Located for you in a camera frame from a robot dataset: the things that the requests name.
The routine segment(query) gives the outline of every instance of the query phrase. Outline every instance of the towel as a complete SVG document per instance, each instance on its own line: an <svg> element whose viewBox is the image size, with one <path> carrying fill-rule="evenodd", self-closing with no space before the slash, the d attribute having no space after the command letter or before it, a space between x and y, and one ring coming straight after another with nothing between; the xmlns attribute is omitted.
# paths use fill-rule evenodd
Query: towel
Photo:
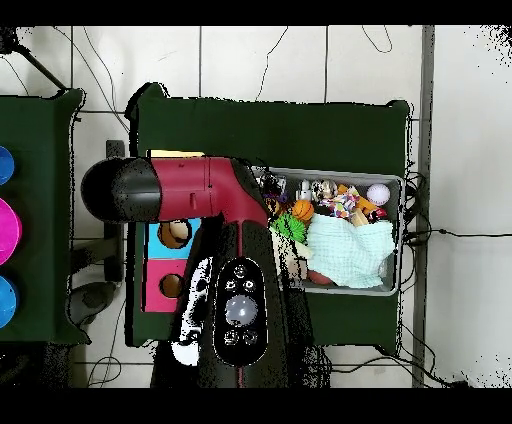
<svg viewBox="0 0 512 424"><path fill-rule="evenodd" d="M308 268L339 286L379 286L379 267L395 248L392 231L388 221L355 227L344 219L314 214L307 236L313 251Z"/></svg>

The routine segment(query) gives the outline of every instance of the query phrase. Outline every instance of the circular hole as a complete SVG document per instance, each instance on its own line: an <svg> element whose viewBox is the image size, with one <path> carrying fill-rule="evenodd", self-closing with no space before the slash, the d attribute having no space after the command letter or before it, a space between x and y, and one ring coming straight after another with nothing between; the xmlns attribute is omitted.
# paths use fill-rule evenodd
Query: circular hole
<svg viewBox="0 0 512 424"><path fill-rule="evenodd" d="M168 274L160 280L160 292L168 298L180 297L183 291L183 277L177 274Z"/></svg>
<svg viewBox="0 0 512 424"><path fill-rule="evenodd" d="M181 249L192 238L192 225L186 219L161 222L158 227L158 239L168 249Z"/></svg>

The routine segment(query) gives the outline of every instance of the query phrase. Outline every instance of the yellow object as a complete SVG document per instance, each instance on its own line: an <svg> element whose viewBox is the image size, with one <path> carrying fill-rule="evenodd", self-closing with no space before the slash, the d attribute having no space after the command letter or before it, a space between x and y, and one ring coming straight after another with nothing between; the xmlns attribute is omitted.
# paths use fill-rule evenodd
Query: yellow object
<svg viewBox="0 0 512 424"><path fill-rule="evenodd" d="M348 187L345 187L343 184L338 184L338 196L346 191L348 191Z"/></svg>
<svg viewBox="0 0 512 424"><path fill-rule="evenodd" d="M364 213L359 208L354 208L352 210L352 217L350 218L350 222L354 224L355 227L360 227L361 225L369 224L368 220L366 219L366 216L364 216Z"/></svg>
<svg viewBox="0 0 512 424"><path fill-rule="evenodd" d="M361 209L365 215L368 215L371 211L377 209L377 206L366 200L364 197L359 197L359 202L356 203L356 208Z"/></svg>
<svg viewBox="0 0 512 424"><path fill-rule="evenodd" d="M204 156L203 152L181 152L179 150L148 150L146 156L152 158L193 158Z"/></svg>

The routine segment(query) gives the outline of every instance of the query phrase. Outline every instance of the control button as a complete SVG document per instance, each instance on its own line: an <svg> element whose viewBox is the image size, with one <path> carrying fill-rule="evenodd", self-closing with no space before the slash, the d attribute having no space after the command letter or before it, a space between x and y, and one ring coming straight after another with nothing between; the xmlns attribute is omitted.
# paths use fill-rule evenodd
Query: control button
<svg viewBox="0 0 512 424"><path fill-rule="evenodd" d="M258 335L255 331L246 331L244 333L244 342L248 345L253 345L258 340Z"/></svg>
<svg viewBox="0 0 512 424"><path fill-rule="evenodd" d="M243 265L237 265L235 266L234 273L237 278L244 278L247 275L247 268Z"/></svg>
<svg viewBox="0 0 512 424"><path fill-rule="evenodd" d="M235 327L245 327L256 319L258 305L250 297L238 294L226 303L226 321Z"/></svg>
<svg viewBox="0 0 512 424"><path fill-rule="evenodd" d="M252 280L247 280L244 282L244 290L248 292L253 292L256 290L256 284Z"/></svg>
<svg viewBox="0 0 512 424"><path fill-rule="evenodd" d="M228 281L226 283L226 290L227 291L235 291L236 290L236 281Z"/></svg>
<svg viewBox="0 0 512 424"><path fill-rule="evenodd" d="M238 334L234 330L230 330L224 335L224 343L226 343L228 346L236 345L237 341Z"/></svg>

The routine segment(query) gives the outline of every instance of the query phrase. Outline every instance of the metal pole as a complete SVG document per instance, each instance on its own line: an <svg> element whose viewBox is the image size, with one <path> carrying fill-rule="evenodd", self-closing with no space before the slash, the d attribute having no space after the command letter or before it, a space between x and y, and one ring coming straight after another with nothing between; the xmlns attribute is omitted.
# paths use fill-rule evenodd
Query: metal pole
<svg viewBox="0 0 512 424"><path fill-rule="evenodd" d="M430 147L432 141L432 99L434 91L434 25L423 26L421 65L421 107L420 107L420 139L418 146L418 172L425 176L425 190L421 193L420 215L416 221L416 231L428 231L426 219L429 216L430 201ZM424 367L425 346L425 315L427 307L427 245L418 246L416 250L416 284L414 285L413 333L419 340L413 341L413 355ZM412 387L423 387L424 373L413 365L414 376Z"/></svg>

